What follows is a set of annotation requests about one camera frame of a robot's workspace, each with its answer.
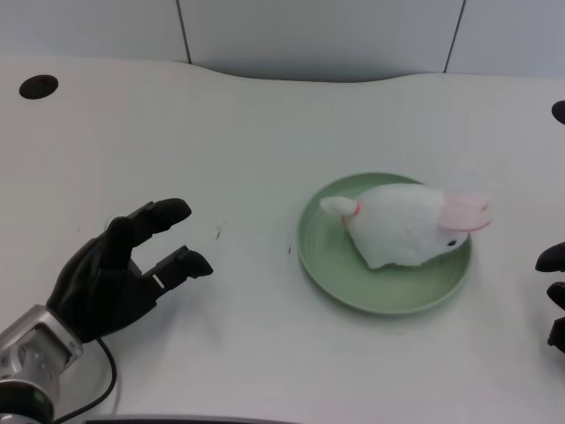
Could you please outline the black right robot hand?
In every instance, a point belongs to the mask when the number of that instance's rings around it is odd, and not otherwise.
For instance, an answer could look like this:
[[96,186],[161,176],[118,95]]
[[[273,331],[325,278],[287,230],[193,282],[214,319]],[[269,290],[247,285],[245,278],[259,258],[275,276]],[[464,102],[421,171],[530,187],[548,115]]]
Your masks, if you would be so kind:
[[[535,269],[542,273],[564,272],[564,243],[547,248],[537,259]],[[564,310],[564,283],[555,282],[546,290],[546,294],[553,303]],[[565,353],[564,317],[554,321],[550,330],[547,344]]]

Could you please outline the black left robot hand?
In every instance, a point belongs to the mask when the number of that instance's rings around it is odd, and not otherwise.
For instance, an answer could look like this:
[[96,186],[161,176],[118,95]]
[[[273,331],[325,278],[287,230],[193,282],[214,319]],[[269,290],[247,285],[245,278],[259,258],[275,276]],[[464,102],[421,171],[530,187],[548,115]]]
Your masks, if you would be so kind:
[[87,344],[133,324],[157,300],[189,278],[213,269],[200,253],[179,247],[143,273],[132,250],[155,234],[184,221],[192,210],[178,198],[149,202],[128,216],[114,218],[64,265],[46,306],[77,339]]

